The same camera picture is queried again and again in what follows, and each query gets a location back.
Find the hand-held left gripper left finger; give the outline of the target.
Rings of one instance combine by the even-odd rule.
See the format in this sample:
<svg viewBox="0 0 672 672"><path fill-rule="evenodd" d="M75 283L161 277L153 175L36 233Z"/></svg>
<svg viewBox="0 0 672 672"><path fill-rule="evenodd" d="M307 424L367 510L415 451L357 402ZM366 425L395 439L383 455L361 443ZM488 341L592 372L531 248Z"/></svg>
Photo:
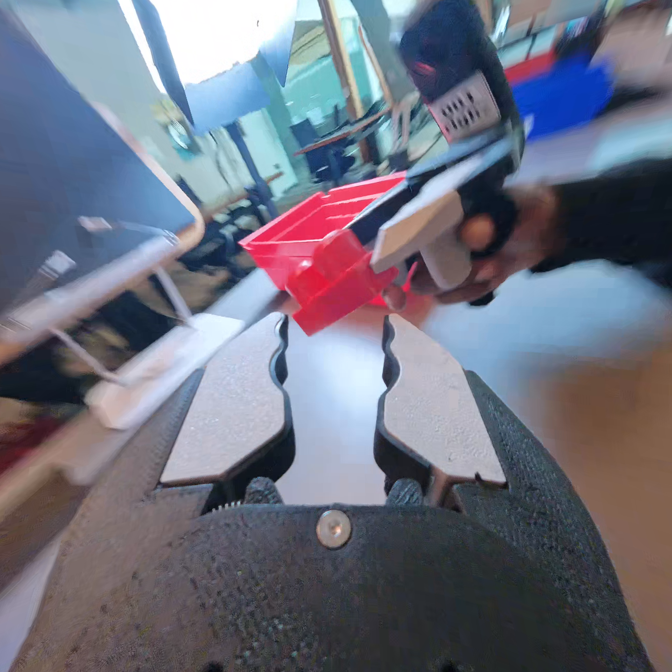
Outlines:
<svg viewBox="0 0 672 672"><path fill-rule="evenodd" d="M270 313L206 365L159 479L159 490L209 486L206 505L238 505L257 478L276 483L296 456L288 316Z"/></svg>

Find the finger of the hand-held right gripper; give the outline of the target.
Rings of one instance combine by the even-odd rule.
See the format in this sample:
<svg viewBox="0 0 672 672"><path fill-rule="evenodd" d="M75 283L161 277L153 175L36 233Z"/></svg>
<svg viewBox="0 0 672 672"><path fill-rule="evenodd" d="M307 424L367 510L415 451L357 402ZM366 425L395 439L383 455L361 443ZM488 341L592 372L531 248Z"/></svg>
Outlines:
<svg viewBox="0 0 672 672"><path fill-rule="evenodd" d="M466 249L457 239L463 218L458 190L425 186L379 229L370 257L372 271L388 271L420 253L432 272L465 274Z"/></svg>
<svg viewBox="0 0 672 672"><path fill-rule="evenodd" d="M366 206L345 227L361 244L369 244L432 179L455 178L457 185L448 186L448 190L457 190L465 215L489 215L496 231L492 245L503 245L513 230L513 200L503 192L503 184L512 173L513 141L458 142L440 156L414 166L398 185Z"/></svg>

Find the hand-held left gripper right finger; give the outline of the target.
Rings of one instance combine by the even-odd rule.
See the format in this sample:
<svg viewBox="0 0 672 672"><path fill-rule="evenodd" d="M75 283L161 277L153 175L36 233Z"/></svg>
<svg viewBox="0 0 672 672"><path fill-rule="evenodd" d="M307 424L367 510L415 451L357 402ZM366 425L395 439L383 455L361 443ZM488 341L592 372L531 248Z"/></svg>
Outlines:
<svg viewBox="0 0 672 672"><path fill-rule="evenodd" d="M384 391L374 460L386 496L461 508L454 488L506 492L507 476L464 368L449 350L399 315L382 331Z"/></svg>

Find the red toy block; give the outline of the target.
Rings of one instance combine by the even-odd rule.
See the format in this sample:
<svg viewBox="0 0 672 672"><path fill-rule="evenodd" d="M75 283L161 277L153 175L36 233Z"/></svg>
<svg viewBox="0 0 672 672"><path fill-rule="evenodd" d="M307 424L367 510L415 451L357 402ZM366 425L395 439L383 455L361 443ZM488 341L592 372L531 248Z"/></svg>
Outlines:
<svg viewBox="0 0 672 672"><path fill-rule="evenodd" d="M326 236L312 258L290 273L285 290L298 307L292 317L308 337L363 307L393 284L399 270L393 266L375 273L371 258L372 252L357 236L342 229Z"/></svg>

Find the red plastic bin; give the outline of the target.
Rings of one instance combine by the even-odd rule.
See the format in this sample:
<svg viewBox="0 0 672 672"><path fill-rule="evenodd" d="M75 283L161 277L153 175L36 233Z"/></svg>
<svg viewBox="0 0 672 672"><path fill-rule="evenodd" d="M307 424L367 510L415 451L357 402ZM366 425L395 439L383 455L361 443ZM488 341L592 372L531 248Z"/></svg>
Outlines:
<svg viewBox="0 0 672 672"><path fill-rule="evenodd" d="M401 183L406 171L317 192L241 240L240 246L279 291L318 244Z"/></svg>

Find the red storage tote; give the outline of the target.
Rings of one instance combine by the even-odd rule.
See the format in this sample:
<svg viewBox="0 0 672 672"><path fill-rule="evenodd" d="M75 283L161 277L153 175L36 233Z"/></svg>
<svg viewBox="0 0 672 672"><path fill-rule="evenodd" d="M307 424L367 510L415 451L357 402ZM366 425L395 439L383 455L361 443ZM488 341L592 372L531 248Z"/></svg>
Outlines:
<svg viewBox="0 0 672 672"><path fill-rule="evenodd" d="M556 61L556 55L553 50L549 50L539 55L527 57L523 61L504 68L505 76L510 85L514 86L520 82L539 77L545 72L549 72Z"/></svg>

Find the blue bin with white label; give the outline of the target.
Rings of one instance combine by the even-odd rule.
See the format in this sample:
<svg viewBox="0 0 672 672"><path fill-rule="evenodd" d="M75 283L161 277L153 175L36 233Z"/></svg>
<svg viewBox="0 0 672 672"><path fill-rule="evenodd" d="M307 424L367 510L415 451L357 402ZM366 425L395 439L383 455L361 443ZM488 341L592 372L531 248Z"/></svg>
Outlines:
<svg viewBox="0 0 672 672"><path fill-rule="evenodd" d="M556 58L549 72L511 85L511 90L526 139L534 141L592 122L611 102L615 87L612 61L573 56Z"/></svg>

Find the black light stand pole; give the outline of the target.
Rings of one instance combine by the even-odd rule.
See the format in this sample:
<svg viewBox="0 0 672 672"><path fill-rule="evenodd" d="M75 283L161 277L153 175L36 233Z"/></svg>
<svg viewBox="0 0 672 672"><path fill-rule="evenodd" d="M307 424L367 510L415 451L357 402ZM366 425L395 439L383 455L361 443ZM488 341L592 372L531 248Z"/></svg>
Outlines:
<svg viewBox="0 0 672 672"><path fill-rule="evenodd" d="M271 189L268 185L268 182L266 182L266 180L261 176L253 160L253 157L249 152L245 139L243 138L239 120L235 119L230 124L227 124L225 129L231 137L235 147L239 151L243 163L247 167L247 170L255 184L255 190L260 199L260 202L266 208L270 219L273 220L278 216L278 210L276 208L275 202L273 201Z"/></svg>

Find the studio light panel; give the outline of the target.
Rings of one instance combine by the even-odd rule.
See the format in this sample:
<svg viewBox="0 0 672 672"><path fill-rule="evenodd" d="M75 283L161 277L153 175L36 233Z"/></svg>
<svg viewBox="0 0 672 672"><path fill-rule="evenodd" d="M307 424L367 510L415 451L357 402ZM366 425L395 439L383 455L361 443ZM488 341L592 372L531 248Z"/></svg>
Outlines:
<svg viewBox="0 0 672 672"><path fill-rule="evenodd" d="M159 91L197 136L270 104L284 87L297 1L119 1Z"/></svg>

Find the black board with pale rim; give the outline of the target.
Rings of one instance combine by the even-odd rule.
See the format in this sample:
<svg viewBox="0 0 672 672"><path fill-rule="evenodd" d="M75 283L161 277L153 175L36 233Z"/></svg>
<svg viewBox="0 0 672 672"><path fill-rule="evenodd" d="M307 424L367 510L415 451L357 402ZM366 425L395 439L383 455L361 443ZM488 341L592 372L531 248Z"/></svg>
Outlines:
<svg viewBox="0 0 672 672"><path fill-rule="evenodd" d="M1 365L203 234L166 171L1 9Z"/></svg>

